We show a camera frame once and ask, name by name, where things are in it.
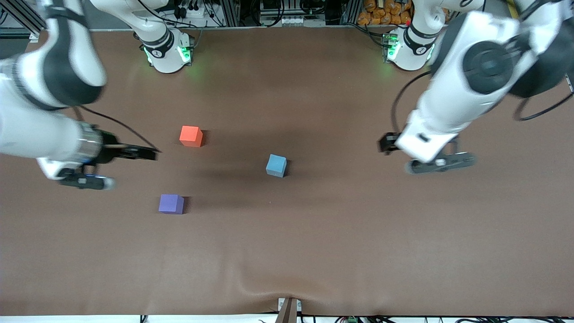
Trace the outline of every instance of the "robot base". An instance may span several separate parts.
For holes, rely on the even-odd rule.
[[[174,45],[164,57],[157,58],[146,51],[149,65],[155,67],[158,72],[166,74],[177,72],[184,66],[191,66],[195,45],[193,37],[178,29],[170,30],[175,38]]]
[[[426,48],[421,47],[425,51],[423,55],[415,55],[413,50],[405,45],[405,32],[397,28],[390,32],[391,35],[397,36],[394,44],[390,48],[383,49],[383,55],[387,61],[392,61],[397,67],[406,71],[416,71],[422,68],[426,61],[431,58],[431,53],[434,48],[431,47],[428,51]]]

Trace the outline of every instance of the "foam cube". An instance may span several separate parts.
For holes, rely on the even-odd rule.
[[[287,158],[271,154],[269,162],[267,163],[267,174],[283,177],[285,176],[285,169],[287,168]]]
[[[183,214],[183,197],[177,194],[161,194],[160,212],[164,214]]]
[[[183,126],[181,127],[180,141],[186,147],[201,147],[203,132],[199,127]]]

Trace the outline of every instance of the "brown mat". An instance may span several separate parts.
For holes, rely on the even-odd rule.
[[[92,107],[164,153],[103,166],[114,191],[2,156],[0,314],[255,313],[293,295],[308,314],[574,315],[571,103],[518,123],[508,98],[462,134],[475,167],[412,176],[376,142],[418,72],[383,64],[357,30],[205,32],[173,75],[129,32],[94,38],[109,82]],[[401,123],[427,84],[406,93]],[[182,125],[207,145],[179,144]],[[289,176],[265,174],[270,153]],[[191,197],[187,214],[159,214],[164,193]]]

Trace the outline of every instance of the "wire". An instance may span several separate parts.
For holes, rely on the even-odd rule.
[[[530,15],[532,15],[536,10],[538,10],[541,6],[544,6],[545,4],[547,4],[549,1],[534,1],[533,3],[530,4],[530,6],[528,6],[526,9],[524,9],[523,12],[520,13],[520,15],[518,15],[518,19],[521,21],[525,21],[526,19],[528,19],[528,17],[530,17]]]
[[[322,2],[323,6],[318,9],[317,11],[313,11],[313,9],[311,8],[311,4],[309,4],[309,9],[305,9],[305,7],[303,6],[303,3],[307,2],[307,0],[301,0],[299,1],[299,9],[301,9],[301,11],[303,11],[306,14],[321,14],[325,12],[325,8],[327,6],[326,2]]]
[[[380,37],[380,36],[383,36],[383,34],[370,32],[368,29],[366,29],[366,27],[365,27],[365,29],[363,29],[363,28],[361,28],[359,25],[357,25],[357,24],[355,24],[355,23],[353,23],[353,22],[345,22],[343,25],[353,26],[353,27],[359,29],[359,31],[362,32],[362,33],[364,33],[364,34],[366,34],[366,33],[371,33],[371,35],[373,35],[373,36],[379,36],[379,37]]]
[[[397,97],[393,101],[393,105],[391,107],[391,123],[393,125],[393,131],[394,132],[396,132],[396,133],[400,132],[399,127],[398,127],[398,122],[397,122],[397,106],[398,106],[398,102],[401,100],[402,95],[405,93],[406,89],[408,89],[409,86],[411,84],[413,84],[416,80],[422,78],[423,76],[427,76],[429,74],[430,74],[430,71],[427,71],[427,72],[424,72],[422,74],[415,76],[412,80],[409,81],[409,83],[405,84],[405,86],[403,86],[402,89],[398,92]]]
[[[574,94],[570,93],[568,94],[564,99],[560,100],[558,103],[552,105],[551,107],[548,107],[538,113],[534,113],[530,116],[527,117],[521,117],[520,115],[522,114],[522,111],[524,110],[524,108],[526,107],[526,104],[528,103],[528,101],[530,100],[530,98],[526,98],[524,100],[522,100],[522,102],[520,102],[520,104],[518,105],[518,107],[516,108],[516,110],[514,111],[514,115],[513,118],[516,121],[528,121],[528,120],[532,120],[534,118],[538,118],[539,116],[546,114],[554,109],[556,109],[557,107],[561,106],[562,104],[564,104],[566,101],[570,100],[572,97],[574,96]]]
[[[201,36],[203,35],[203,29],[205,29],[205,27],[201,27],[201,30],[199,31],[199,36],[197,37],[197,41],[195,42],[195,44],[193,45],[193,48],[195,49],[197,46],[199,46],[199,41],[201,40]]]
[[[122,121],[116,120],[112,117],[108,117],[107,115],[103,114],[103,113],[99,113],[96,111],[93,111],[91,109],[88,109],[87,107],[83,106],[83,105],[79,105],[78,107],[84,109],[85,111],[88,111],[90,113],[95,114],[96,116],[100,116],[102,118],[106,118],[108,120],[114,121],[115,123],[119,124],[120,126],[126,128],[127,130],[129,130],[131,133],[133,133],[134,135],[136,135],[138,138],[140,138],[141,140],[143,140],[146,144],[150,145],[150,147],[152,147],[156,152],[161,152],[161,150],[157,149],[157,147],[152,144],[149,140],[147,140],[146,138],[144,138],[144,136],[142,136],[141,134],[139,134],[137,131],[135,131],[134,129],[132,129],[130,126],[126,125],[125,123],[123,123]]]
[[[146,5],[144,5],[144,3],[142,2],[142,0],[138,0],[139,4],[142,5],[145,10],[147,10],[150,14],[152,14],[154,17],[159,18],[161,20],[163,20],[164,22],[171,22],[172,24],[183,24],[192,28],[199,28],[198,26],[194,25],[194,24],[188,24],[187,22],[178,22],[178,21],[173,21],[171,19],[167,19],[167,18],[162,18],[160,16],[158,16],[157,13],[155,13],[152,9],[148,8]]]
[[[72,110],[76,114],[76,120],[85,121],[82,112],[80,111],[80,109],[77,108],[77,106],[73,106]]]
[[[204,0],[204,4],[205,4],[205,8],[207,9],[207,4],[209,3],[210,7],[211,7],[211,13],[210,13],[210,17],[213,14],[214,16],[211,17],[211,20],[214,21],[214,23],[216,23],[218,26],[220,27],[224,27],[223,23],[221,22],[221,20],[219,20],[219,17],[217,16],[217,14],[215,13],[215,9],[214,9],[214,4],[212,2],[212,0]]]
[[[251,19],[253,19],[253,22],[255,22],[256,26],[261,26],[261,21],[259,21],[259,19],[256,16],[256,14],[257,14],[257,8],[255,7],[256,3],[257,3],[257,0],[252,0],[251,6],[249,7],[249,9],[251,11]]]
[[[383,48],[389,47],[389,46],[387,46],[387,45],[385,45],[385,44],[379,43],[379,42],[375,39],[375,37],[373,37],[373,34],[371,34],[371,32],[367,29],[367,25],[365,25],[364,28],[365,28],[365,30],[367,30],[367,35],[369,36],[369,38],[371,38],[371,40],[372,40],[376,45],[379,45],[380,47],[383,47]]]
[[[0,14],[0,19],[2,19],[2,21],[0,22],[0,25],[2,25],[4,22],[6,22],[6,19],[8,19],[8,16],[9,16],[8,12],[4,11],[4,9],[2,9],[2,13]]]
[[[275,19],[275,21],[267,27],[273,27],[277,25],[283,18],[284,13],[285,13],[285,0],[277,0],[277,19]]]

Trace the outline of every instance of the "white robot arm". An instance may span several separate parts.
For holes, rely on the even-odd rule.
[[[472,11],[451,23],[437,42],[427,91],[402,133],[388,133],[379,142],[381,150],[401,149],[418,161],[416,166],[430,164],[431,170],[444,170],[453,161],[461,165],[462,156],[449,160],[441,151],[473,120],[507,93],[527,98],[562,80],[574,67],[569,2],[518,4],[524,10],[523,21]]]
[[[149,63],[159,72],[173,73],[191,64],[193,46],[189,35],[168,28],[148,10],[166,6],[169,0],[91,0],[98,10],[109,13],[134,29]]]
[[[444,27],[443,8],[468,12],[484,5],[485,0],[412,0],[414,16],[407,28],[399,27],[394,44],[386,49],[387,59],[407,71],[423,67],[433,52],[435,39]]]
[[[155,159],[156,152],[120,144],[113,134],[58,111],[97,100],[106,74],[80,0],[42,0],[40,5],[48,41],[0,61],[0,153],[36,158],[46,177],[61,184],[110,189],[112,179],[84,174],[84,167],[115,157]]]

